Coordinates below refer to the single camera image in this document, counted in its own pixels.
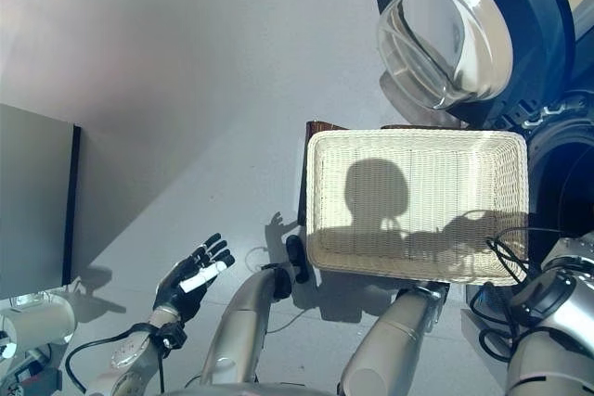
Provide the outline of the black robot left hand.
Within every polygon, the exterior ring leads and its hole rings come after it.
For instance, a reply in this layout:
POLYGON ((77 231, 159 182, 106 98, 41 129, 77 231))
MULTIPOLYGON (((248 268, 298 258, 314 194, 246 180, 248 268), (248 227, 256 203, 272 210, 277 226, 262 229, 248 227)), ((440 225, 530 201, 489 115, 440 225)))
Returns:
POLYGON ((216 277, 235 258, 220 233, 207 238, 173 269, 157 286, 153 309, 168 308, 178 313, 184 324, 199 311, 200 303, 216 277))

